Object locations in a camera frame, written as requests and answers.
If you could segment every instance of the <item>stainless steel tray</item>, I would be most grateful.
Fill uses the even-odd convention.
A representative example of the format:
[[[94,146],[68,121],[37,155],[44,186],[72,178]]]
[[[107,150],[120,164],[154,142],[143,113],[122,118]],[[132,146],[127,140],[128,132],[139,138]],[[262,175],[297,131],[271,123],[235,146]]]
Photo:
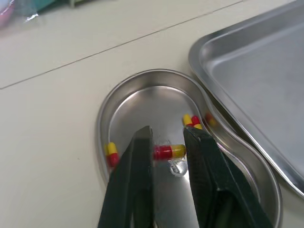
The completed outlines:
[[[97,142],[108,181],[103,148],[110,141],[123,152],[133,134],[150,125],[154,142],[184,144],[182,116],[210,112],[218,124],[207,126],[223,152],[242,170],[275,228],[280,226],[282,202],[279,186],[262,156],[240,139],[215,112],[202,87],[171,70],[138,73],[117,85],[104,100],[97,121]],[[158,227],[198,228],[187,162],[157,162],[154,167],[155,220]]]
[[[304,4],[199,39],[189,63],[287,183],[304,197]]]

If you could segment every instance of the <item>plastic bag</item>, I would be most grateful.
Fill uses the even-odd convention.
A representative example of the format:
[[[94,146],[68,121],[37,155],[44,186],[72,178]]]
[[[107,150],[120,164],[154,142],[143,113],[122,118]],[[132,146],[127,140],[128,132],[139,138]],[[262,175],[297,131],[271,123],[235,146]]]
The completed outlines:
[[[38,16],[32,0],[0,0],[0,31],[17,30]]]

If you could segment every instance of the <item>red and yellow capsule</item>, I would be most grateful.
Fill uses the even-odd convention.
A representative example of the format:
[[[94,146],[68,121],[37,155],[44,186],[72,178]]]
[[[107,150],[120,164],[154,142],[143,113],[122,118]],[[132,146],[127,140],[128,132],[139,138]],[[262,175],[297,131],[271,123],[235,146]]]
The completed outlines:
[[[156,145],[154,147],[155,160],[169,160],[172,158],[182,158],[186,154],[186,147],[184,145]]]
[[[185,114],[182,118],[184,125],[187,127],[193,127],[193,123],[189,114]]]
[[[206,122],[211,126],[215,127],[217,125],[216,120],[214,119],[213,115],[209,112],[206,113],[205,115]]]
[[[196,115],[192,116],[191,120],[192,120],[193,126],[195,128],[201,129],[201,130],[203,129],[201,124],[200,124],[200,119],[199,119],[198,116],[196,116]]]
[[[117,148],[114,142],[110,142],[107,147],[107,155],[106,155],[108,165],[111,168],[114,168],[119,162],[119,156],[117,152]]]

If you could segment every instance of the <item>metal tray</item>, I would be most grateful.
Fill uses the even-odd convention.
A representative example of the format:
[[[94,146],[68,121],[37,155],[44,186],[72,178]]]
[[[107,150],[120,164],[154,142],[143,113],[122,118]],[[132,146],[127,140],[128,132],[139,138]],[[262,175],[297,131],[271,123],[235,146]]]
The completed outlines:
[[[264,157],[304,198],[304,3],[199,39],[189,63]]]
[[[110,141],[123,152],[132,135],[150,125],[157,144],[184,144],[182,116],[210,112],[217,127],[207,126],[219,147],[242,170],[275,228],[280,226],[282,201],[276,179],[262,156],[221,120],[202,87],[172,70],[148,70],[117,85],[104,100],[97,121],[97,142],[108,181],[103,148]],[[198,228],[187,162],[157,162],[154,171],[155,220],[158,227]]]

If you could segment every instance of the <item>white table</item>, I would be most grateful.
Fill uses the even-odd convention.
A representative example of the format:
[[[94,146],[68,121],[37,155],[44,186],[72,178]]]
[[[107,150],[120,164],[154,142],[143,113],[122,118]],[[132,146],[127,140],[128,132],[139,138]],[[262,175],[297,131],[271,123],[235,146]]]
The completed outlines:
[[[95,121],[108,92],[146,69],[190,74],[195,40],[288,1],[148,2],[62,8],[0,38],[0,227],[95,228],[105,193]],[[304,200],[281,186],[283,227],[302,227]]]

